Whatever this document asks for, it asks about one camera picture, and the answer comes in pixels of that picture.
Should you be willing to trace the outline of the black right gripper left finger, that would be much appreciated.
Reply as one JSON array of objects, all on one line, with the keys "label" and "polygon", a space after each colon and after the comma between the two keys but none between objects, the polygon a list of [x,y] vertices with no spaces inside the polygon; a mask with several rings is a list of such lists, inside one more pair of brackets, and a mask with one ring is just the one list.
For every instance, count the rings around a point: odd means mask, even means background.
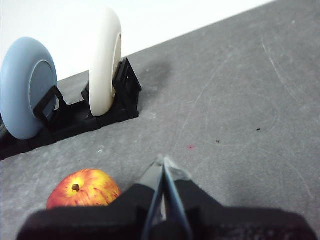
[{"label": "black right gripper left finger", "polygon": [[120,197],[108,206],[56,207],[30,215],[19,240],[140,239],[160,214],[164,156],[157,158]]}]

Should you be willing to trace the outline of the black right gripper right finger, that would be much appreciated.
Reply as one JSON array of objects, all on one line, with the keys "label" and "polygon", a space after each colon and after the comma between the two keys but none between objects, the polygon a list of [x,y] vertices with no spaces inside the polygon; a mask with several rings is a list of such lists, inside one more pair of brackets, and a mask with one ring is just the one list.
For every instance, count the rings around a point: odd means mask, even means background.
[{"label": "black right gripper right finger", "polygon": [[314,231],[301,215],[277,208],[230,207],[215,200],[168,156],[163,159],[173,208],[195,240],[312,240]]}]

